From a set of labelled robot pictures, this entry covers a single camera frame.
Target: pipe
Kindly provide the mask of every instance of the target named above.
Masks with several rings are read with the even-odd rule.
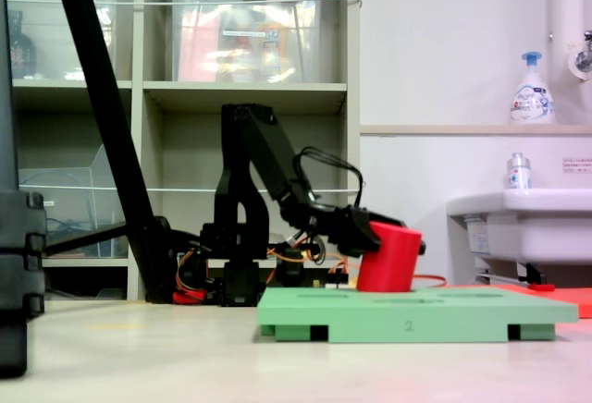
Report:
[[[589,123],[584,92],[590,87],[568,68],[571,43],[584,41],[585,0],[550,0],[553,41],[550,46],[549,85],[555,101],[555,115],[562,124]]]

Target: table surface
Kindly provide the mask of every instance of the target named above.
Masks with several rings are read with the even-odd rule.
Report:
[[[3,403],[586,402],[592,320],[555,342],[276,343],[256,309],[54,301]]]

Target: faucet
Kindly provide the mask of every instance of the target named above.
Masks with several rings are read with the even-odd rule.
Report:
[[[575,58],[575,66],[581,72],[592,71],[592,31],[584,32],[584,39],[588,46],[588,50],[580,52]]]

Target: red mat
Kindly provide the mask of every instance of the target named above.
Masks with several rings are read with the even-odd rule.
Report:
[[[534,295],[535,297],[541,297],[543,299],[555,299],[557,301],[563,301],[564,303],[577,304],[580,318],[592,318],[592,287],[555,289],[549,292],[532,290],[526,287],[520,287],[515,285],[497,285],[483,287],[498,287],[502,289],[512,290],[514,292],[520,292],[521,294]]]

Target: blue pump cap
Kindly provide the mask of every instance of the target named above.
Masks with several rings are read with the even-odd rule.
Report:
[[[526,61],[527,66],[536,66],[537,60],[542,57],[543,55],[539,52],[526,52],[524,55],[522,55],[522,59]]]

